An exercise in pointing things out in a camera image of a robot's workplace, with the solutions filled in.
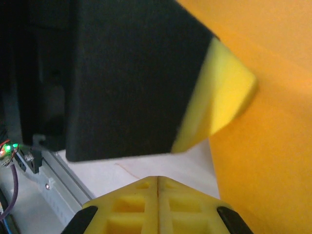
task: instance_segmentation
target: orange background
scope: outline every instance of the orange background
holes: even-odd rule
[[[259,79],[210,138],[221,198],[255,234],[312,233],[312,1],[179,2]]]

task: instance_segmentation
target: white surface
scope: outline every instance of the white surface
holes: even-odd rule
[[[101,196],[147,176],[167,176],[219,198],[208,141],[183,154],[164,154],[71,163],[65,151],[59,156],[81,182]]]

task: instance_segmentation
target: green led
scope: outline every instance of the green led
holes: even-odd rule
[[[10,146],[10,145],[6,145],[6,146],[4,147],[4,150],[5,150],[6,152],[10,152],[11,146]]]

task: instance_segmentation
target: yellow sponge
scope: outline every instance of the yellow sponge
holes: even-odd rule
[[[256,78],[218,39],[209,46],[172,152],[183,152],[231,122],[249,104]]]

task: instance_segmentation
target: black cover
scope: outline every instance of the black cover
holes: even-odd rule
[[[170,152],[212,33],[173,0],[79,0],[66,157]]]
[[[230,234],[253,234],[239,213],[224,206],[218,207],[217,211]]]
[[[78,211],[61,234],[84,234],[97,211],[96,206],[89,206]]]

